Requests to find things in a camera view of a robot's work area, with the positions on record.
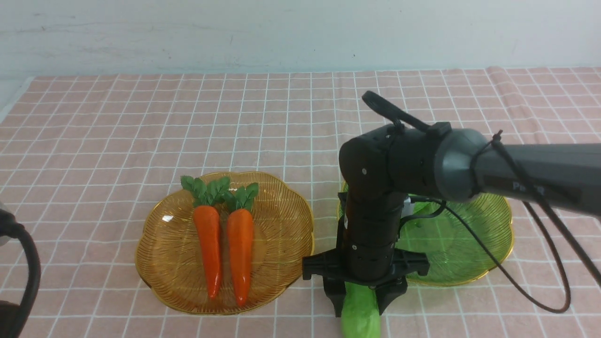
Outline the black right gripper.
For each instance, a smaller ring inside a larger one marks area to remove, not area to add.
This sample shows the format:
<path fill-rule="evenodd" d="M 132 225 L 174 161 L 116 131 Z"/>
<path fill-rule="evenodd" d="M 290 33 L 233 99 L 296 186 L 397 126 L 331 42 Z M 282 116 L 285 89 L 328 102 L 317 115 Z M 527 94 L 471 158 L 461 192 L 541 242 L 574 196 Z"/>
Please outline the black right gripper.
<path fill-rule="evenodd" d="M 339 219 L 341 239 L 334 249 L 303 257 L 302 278 L 323 277 L 324 293 L 336 317 L 343 313 L 347 295 L 344 282 L 376 286 L 378 314 L 404 295 L 406 275 L 426 276 L 430 263 L 424 253 L 396 248 L 400 219 L 407 195 L 398 191 L 360 201 L 352 191 L 339 192 L 344 216 Z"/>

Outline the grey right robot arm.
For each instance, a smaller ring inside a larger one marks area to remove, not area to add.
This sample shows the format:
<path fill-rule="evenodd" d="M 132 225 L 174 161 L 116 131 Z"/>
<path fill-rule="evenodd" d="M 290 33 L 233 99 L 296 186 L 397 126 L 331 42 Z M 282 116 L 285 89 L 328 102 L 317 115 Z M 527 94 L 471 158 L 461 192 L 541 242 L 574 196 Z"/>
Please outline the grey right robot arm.
<path fill-rule="evenodd" d="M 427 275 L 424 253 L 396 248 L 414 215 L 402 216 L 414 195 L 439 204 L 468 202 L 482 193 L 521 200 L 534 219 L 534 201 L 569 243 L 589 274 L 599 269 L 558 218 L 554 208 L 600 216 L 600 144 L 510 144 L 448 122 L 407 129 L 399 121 L 346 141 L 339 169 L 348 190 L 339 193 L 344 215 L 334 249 L 302 259 L 302 278 L 322 276 L 324 291 L 341 316 L 345 284 L 376 292 L 378 312 L 407 290 L 406 276 Z"/>

